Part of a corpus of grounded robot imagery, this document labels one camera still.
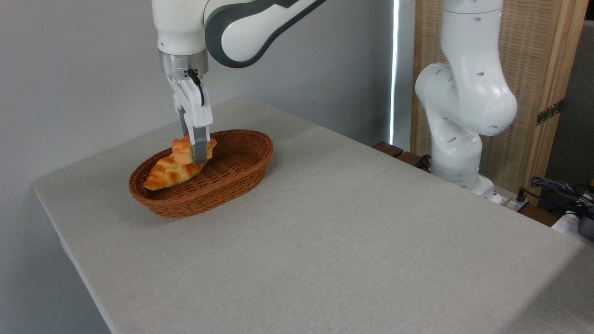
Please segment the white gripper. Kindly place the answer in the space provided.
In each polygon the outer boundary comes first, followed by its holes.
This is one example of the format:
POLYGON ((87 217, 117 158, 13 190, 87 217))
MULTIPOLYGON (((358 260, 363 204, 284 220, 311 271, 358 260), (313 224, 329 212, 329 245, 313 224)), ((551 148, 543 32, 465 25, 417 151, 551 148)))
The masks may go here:
POLYGON ((208 91, 192 79, 167 77, 174 91, 175 112, 181 122, 184 136, 189 135, 195 164, 207 161, 209 126, 213 123, 213 114, 208 91))

